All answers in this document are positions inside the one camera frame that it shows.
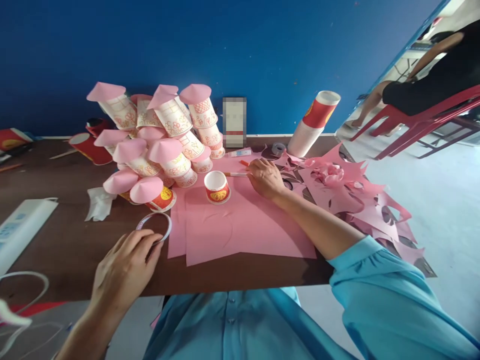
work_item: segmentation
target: blue shirt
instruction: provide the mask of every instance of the blue shirt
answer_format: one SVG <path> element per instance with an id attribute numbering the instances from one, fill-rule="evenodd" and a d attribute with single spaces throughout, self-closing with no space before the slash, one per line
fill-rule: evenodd
<path id="1" fill-rule="evenodd" d="M 366 359 L 480 358 L 480 343 L 442 310 L 423 274 L 373 238 L 330 264 L 343 324 Z M 355 357 L 303 311 L 294 288 L 273 288 L 172 296 L 144 359 Z"/>

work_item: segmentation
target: person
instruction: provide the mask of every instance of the person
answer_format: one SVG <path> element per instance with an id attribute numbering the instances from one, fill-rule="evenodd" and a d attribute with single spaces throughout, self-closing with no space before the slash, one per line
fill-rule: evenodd
<path id="1" fill-rule="evenodd" d="M 480 343 L 441 308 L 423 274 L 372 237 L 310 203 L 265 159 L 253 188 L 286 211 L 334 267 L 333 295 L 365 359 L 478 359 Z M 99 264 L 91 302 L 56 360 L 100 359 L 149 282 L 162 244 L 151 230 L 123 235 Z M 301 308 L 295 288 L 173 295 L 144 359 L 354 359 Z"/>
<path id="2" fill-rule="evenodd" d="M 480 84 L 480 20 L 436 43 L 416 63 L 405 82 L 379 83 L 363 103 L 360 116 L 345 125 L 358 129 L 383 100 L 407 114 L 419 114 L 468 88 Z M 446 53 L 424 78 L 416 75 L 439 54 Z"/>

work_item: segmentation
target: white floor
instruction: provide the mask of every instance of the white floor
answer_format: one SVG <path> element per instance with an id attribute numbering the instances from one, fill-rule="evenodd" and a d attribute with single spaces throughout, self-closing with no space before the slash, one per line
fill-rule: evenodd
<path id="1" fill-rule="evenodd" d="M 413 215 L 409 221 L 425 258 L 438 275 L 428 280 L 437 297 L 454 319 L 480 338 L 480 148 L 452 145 L 425 159 L 426 150 L 415 144 L 395 157 L 373 158 L 399 134 L 391 138 L 362 135 L 348 139 L 353 130 L 342 127 L 337 135 L 356 161 L 369 160 L 367 176 L 387 184 L 388 193 Z M 342 325 L 342 307 L 328 285 L 298 287 L 302 307 L 346 350 L 361 358 Z M 159 312 L 159 297 L 137 300 L 115 333 L 107 359 L 141 359 L 152 333 L 150 322 Z M 75 322 L 87 303 L 76 302 L 34 316 L 34 324 Z M 6 328 L 0 328 L 0 335 Z M 52 326 L 32 329 L 21 335 L 4 359 L 19 359 L 48 340 Z M 67 336 L 62 331 L 42 349 L 25 359 L 51 359 Z M 6 336 L 0 337 L 0 347 Z"/>

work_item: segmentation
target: blue wall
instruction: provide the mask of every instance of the blue wall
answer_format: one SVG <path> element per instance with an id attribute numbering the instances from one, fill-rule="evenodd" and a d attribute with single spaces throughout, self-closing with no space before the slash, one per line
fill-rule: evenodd
<path id="1" fill-rule="evenodd" d="M 441 0 L 17 0 L 1 15 L 0 128 L 72 135 L 103 113 L 96 81 L 131 94 L 208 84 L 247 97 L 248 134 L 287 134 L 319 90 L 347 118 Z"/>

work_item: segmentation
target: glue tube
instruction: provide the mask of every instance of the glue tube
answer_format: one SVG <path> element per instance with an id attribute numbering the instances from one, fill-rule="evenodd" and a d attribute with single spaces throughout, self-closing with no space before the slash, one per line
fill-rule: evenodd
<path id="1" fill-rule="evenodd" d="M 251 149 L 231 151 L 231 152 L 228 153 L 229 158 L 236 158 L 236 157 L 239 157 L 239 156 L 248 156 L 248 155 L 252 155 L 252 150 Z"/>

